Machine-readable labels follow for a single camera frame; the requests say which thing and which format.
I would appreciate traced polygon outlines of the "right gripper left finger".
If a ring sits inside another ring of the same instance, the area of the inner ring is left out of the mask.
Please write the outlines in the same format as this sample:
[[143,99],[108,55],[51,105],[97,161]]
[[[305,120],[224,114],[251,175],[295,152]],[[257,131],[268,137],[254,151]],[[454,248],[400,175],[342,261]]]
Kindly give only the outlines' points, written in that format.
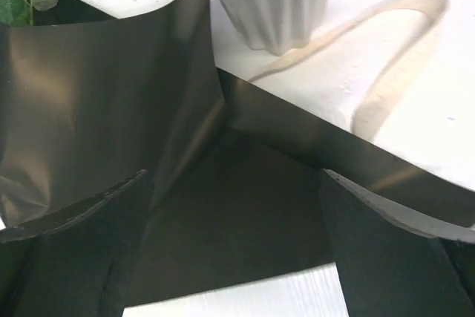
[[2,316],[122,316],[153,198],[145,170],[1,231]]

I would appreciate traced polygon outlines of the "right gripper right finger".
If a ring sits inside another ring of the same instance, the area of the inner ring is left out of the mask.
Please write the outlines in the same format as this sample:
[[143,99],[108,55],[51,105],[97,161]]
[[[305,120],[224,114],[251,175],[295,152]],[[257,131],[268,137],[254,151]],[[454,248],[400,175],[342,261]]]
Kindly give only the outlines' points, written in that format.
[[474,231],[330,170],[319,198],[350,316],[473,316]]

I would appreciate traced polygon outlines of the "cream ribbon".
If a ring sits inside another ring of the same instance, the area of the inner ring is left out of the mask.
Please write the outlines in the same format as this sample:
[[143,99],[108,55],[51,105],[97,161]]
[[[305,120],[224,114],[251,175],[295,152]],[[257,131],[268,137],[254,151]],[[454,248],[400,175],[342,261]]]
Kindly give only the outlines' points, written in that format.
[[373,140],[433,54],[449,0],[383,0],[249,82]]

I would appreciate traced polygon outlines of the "black wrapping paper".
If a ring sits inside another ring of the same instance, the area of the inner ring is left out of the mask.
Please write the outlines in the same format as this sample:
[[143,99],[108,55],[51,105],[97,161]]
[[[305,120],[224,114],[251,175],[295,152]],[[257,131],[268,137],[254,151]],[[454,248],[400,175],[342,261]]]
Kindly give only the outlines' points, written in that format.
[[128,303],[333,261],[331,169],[460,226],[474,194],[215,67],[209,0],[115,19],[59,0],[1,26],[1,215],[15,226],[146,170],[153,206]]

